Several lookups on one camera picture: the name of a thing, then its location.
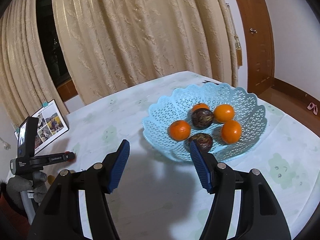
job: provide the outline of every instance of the door handle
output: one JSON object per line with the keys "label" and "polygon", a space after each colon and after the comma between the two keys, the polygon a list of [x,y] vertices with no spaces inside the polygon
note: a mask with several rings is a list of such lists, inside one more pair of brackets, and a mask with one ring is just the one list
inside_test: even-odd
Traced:
{"label": "door handle", "polygon": [[251,34],[258,33],[254,28],[250,28]]}

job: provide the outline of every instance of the gray glove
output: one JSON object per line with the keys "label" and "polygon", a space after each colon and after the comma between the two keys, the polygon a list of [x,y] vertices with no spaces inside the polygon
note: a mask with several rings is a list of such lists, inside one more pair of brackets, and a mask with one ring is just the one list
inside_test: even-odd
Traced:
{"label": "gray glove", "polygon": [[32,186],[33,182],[31,180],[25,179],[21,176],[10,178],[7,183],[7,194],[21,210],[24,210],[20,195],[21,191],[33,191],[33,198],[39,204],[47,193],[47,187],[45,185],[47,175],[41,171],[37,171],[35,177],[37,180],[34,187]]}

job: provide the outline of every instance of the beige curtain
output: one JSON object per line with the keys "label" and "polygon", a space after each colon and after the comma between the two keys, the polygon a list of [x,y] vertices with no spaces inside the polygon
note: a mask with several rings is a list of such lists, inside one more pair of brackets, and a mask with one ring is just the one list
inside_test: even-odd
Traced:
{"label": "beige curtain", "polygon": [[185,70],[237,85],[235,43],[224,0],[52,4],[64,58],[85,104]]}
{"label": "beige curtain", "polygon": [[55,99],[64,106],[44,61],[36,24],[36,0],[12,0],[0,19],[0,98],[14,125]]}

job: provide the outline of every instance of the light blue plastic basket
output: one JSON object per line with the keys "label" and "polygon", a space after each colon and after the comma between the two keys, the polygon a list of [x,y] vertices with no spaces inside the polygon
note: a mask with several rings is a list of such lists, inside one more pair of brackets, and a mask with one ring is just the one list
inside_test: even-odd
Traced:
{"label": "light blue plastic basket", "polygon": [[[222,104],[232,105],[237,120],[242,127],[238,142],[226,145],[221,137],[221,123],[214,122],[205,130],[194,129],[190,110],[197,103],[205,103],[214,111]],[[177,162],[191,161],[186,141],[177,142],[168,135],[168,127],[176,120],[186,120],[191,125],[191,135],[208,133],[213,138],[210,153],[221,161],[230,161],[248,152],[260,139],[267,126],[266,109],[258,106],[257,96],[248,94],[243,88],[232,89],[228,84],[206,83],[202,87],[189,85],[185,89],[177,88],[170,97],[162,96],[156,104],[149,107],[149,116],[142,120],[143,135],[159,152]]]}

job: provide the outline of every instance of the passion fruit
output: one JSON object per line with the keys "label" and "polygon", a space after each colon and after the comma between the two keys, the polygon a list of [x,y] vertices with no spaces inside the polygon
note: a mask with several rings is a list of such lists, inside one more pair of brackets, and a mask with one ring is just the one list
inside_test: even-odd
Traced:
{"label": "passion fruit", "polygon": [[212,124],[213,114],[209,109],[199,108],[192,113],[191,120],[196,128],[203,130]]}
{"label": "passion fruit", "polygon": [[204,152],[209,152],[212,148],[213,140],[209,134],[206,133],[196,133],[195,135],[189,137],[188,143],[190,144],[193,140],[196,140]]}

